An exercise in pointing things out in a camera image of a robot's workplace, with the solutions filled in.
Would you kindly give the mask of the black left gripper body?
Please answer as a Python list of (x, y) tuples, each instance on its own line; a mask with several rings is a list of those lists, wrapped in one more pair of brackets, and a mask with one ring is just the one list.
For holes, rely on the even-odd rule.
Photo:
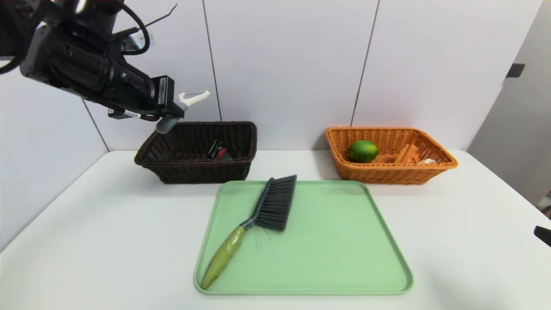
[(150, 78), (143, 72), (122, 68), (121, 86), (124, 116), (164, 116), (165, 105), (173, 102), (174, 82), (168, 76)]

